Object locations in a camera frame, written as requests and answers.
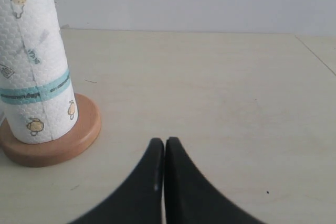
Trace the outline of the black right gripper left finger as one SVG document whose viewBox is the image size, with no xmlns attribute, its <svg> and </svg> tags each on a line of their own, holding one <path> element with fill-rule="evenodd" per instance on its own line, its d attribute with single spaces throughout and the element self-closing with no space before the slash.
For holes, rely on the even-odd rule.
<svg viewBox="0 0 336 224">
<path fill-rule="evenodd" d="M 153 138 L 125 181 L 72 223 L 162 223 L 163 171 L 164 144 Z"/>
</svg>

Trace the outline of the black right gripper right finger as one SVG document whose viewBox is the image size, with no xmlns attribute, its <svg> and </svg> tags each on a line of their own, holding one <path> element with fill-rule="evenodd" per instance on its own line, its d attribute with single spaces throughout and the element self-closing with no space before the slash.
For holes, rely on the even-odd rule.
<svg viewBox="0 0 336 224">
<path fill-rule="evenodd" d="M 262 223 L 204 177 L 177 137 L 166 141 L 164 204 L 166 223 Z"/>
</svg>

